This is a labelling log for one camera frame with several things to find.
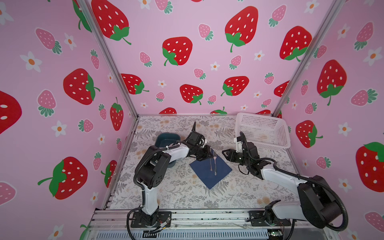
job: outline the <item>blue napkin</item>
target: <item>blue napkin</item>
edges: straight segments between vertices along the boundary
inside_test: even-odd
[[[211,161],[212,164],[212,171],[210,170],[210,164],[209,161]],[[213,158],[206,159],[201,162],[194,161],[190,164],[193,171],[196,173],[196,175],[200,178],[200,180],[209,188],[213,188],[219,181],[221,181],[223,178],[225,178],[231,171],[232,168],[230,168],[223,159],[220,158],[220,156],[217,156],[216,158],[216,164],[217,164],[217,175],[215,176],[215,161]]]

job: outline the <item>pink wall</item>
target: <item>pink wall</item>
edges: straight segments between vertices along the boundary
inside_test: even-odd
[[[274,91],[290,79],[298,65],[296,59],[288,61],[284,58],[292,51],[291,47],[302,49],[309,45],[310,35],[316,33],[332,2],[147,0],[147,4],[143,4],[133,0],[89,1],[119,71],[125,74],[127,83],[129,79],[133,80],[127,87],[132,90],[130,97],[139,114],[158,114],[166,108],[174,108],[177,113],[211,113],[223,110],[223,107],[227,113],[273,111],[280,100]],[[117,30],[113,28],[115,25],[119,26]],[[232,37],[235,32],[242,35],[240,39]],[[165,56],[170,58],[166,66],[163,47]],[[273,76],[265,80],[268,73]],[[227,90],[233,96],[224,93],[223,84],[232,86],[236,79],[241,82],[240,86]],[[139,84],[141,81],[144,88],[138,85],[135,89],[134,82]],[[192,85],[182,87],[186,98],[180,92],[184,84]],[[265,108],[261,107],[263,103],[266,103]]]
[[[108,79],[110,70],[93,34],[83,24],[78,29],[72,1],[5,0],[0,10],[0,239],[79,239],[85,229],[80,226],[102,207],[107,187],[101,170],[119,159],[116,140],[125,144],[133,118],[116,82]],[[68,76],[76,69],[84,70]],[[90,84],[87,73],[100,89],[94,101],[92,87],[84,88]],[[118,131],[110,118],[115,97],[124,113]],[[105,106],[105,120],[99,104]],[[82,132],[78,125],[86,119],[93,128],[86,121]],[[95,170],[97,152],[101,162],[95,161],[100,164]]]
[[[343,239],[384,239],[382,9],[382,1],[345,3],[321,43],[326,46],[325,53],[320,47],[321,54],[311,60],[283,109],[291,127],[291,149],[302,174],[323,176],[347,207],[349,226],[341,233]],[[356,51],[355,44],[365,46]],[[308,90],[303,95],[304,80]],[[332,80],[336,87],[326,91]],[[312,103],[317,105],[315,111]],[[323,136],[315,143],[314,136],[307,134],[313,130],[306,129],[313,126],[317,136]]]

